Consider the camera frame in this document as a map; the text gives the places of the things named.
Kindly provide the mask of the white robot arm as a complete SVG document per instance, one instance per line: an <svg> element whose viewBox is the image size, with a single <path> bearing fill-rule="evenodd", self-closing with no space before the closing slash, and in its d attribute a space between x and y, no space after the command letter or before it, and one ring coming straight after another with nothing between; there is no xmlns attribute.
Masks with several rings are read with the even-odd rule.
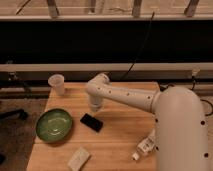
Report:
<svg viewBox="0 0 213 171"><path fill-rule="evenodd" d="M85 91L94 112L104 99L110 99L155 116L156 171L210 171L205 112L192 90L116 87L100 73L87 82Z"/></svg>

